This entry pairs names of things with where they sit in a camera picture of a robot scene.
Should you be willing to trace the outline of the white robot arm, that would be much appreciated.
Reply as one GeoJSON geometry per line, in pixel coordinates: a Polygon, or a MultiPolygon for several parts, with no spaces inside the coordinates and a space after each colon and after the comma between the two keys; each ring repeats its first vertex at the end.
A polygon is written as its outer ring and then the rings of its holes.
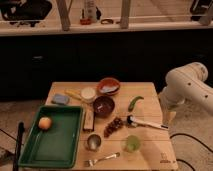
{"type": "Polygon", "coordinates": [[[200,62],[170,70],[165,77],[166,86],[159,93],[163,124],[168,126],[176,115],[174,108],[191,100],[213,115],[213,88],[205,84],[206,66],[200,62]]]}

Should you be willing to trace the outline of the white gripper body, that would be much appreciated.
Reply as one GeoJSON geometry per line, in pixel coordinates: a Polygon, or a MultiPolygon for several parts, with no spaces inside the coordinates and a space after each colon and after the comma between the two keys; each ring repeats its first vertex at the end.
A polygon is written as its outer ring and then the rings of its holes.
{"type": "Polygon", "coordinates": [[[164,97],[159,97],[159,101],[163,113],[163,124],[169,126],[174,117],[176,116],[174,106],[164,97]]]}

